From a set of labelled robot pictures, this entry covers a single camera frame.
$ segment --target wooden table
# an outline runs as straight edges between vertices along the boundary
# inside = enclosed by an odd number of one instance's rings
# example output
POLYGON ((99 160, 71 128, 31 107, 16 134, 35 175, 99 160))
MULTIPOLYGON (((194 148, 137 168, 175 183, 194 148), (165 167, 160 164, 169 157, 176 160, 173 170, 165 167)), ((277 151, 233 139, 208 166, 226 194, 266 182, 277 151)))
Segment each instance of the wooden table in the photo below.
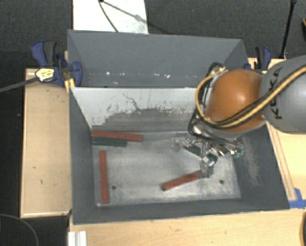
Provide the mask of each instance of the wooden table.
MULTIPOLYGON (((27 78, 33 73, 28 69, 27 78)), ((22 218, 66 215, 72 207, 67 110, 68 96, 63 88, 40 83, 26 86, 22 218)), ((306 199, 306 135, 269 129, 285 182, 289 187, 292 182, 306 199)), ((89 246, 300 245, 303 213, 291 209, 76 226, 71 222, 70 230, 87 231, 89 246)))

